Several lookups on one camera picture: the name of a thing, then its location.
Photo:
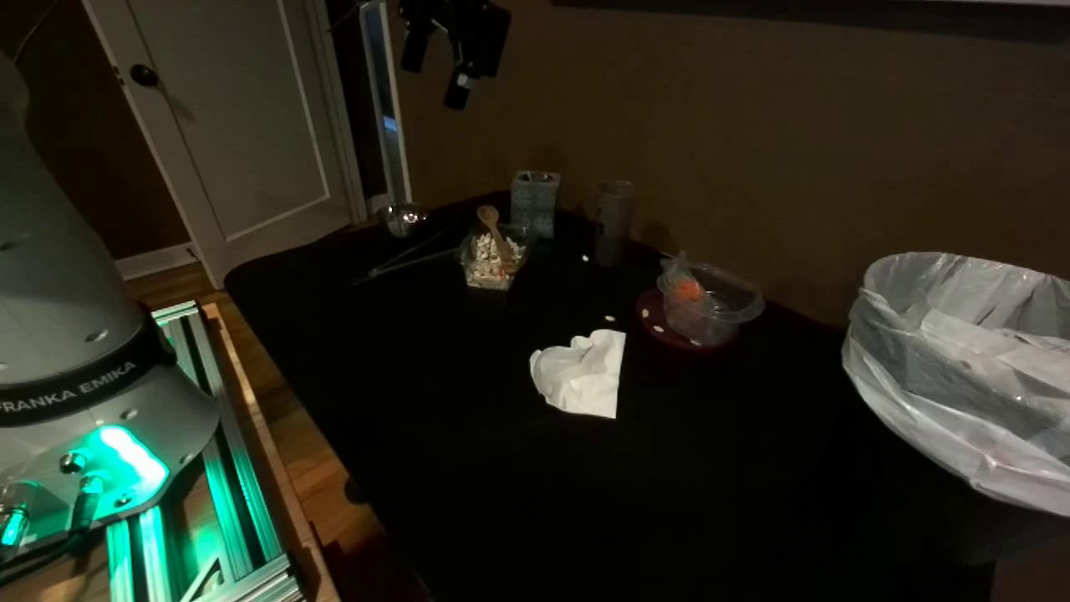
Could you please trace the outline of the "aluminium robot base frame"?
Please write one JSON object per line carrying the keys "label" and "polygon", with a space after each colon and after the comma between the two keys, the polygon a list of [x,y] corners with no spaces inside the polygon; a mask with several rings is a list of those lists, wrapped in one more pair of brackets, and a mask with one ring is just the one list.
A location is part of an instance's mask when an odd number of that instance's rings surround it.
{"label": "aluminium robot base frame", "polygon": [[0,602],[341,602],[221,311],[154,332],[165,367],[2,435]]}

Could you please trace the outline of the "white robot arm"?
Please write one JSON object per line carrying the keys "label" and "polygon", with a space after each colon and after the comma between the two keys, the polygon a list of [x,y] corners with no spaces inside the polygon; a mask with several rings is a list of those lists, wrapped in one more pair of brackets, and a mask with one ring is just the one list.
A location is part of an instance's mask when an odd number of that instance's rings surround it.
{"label": "white robot arm", "polygon": [[0,561],[151,507],[221,409],[36,153],[0,56]]}

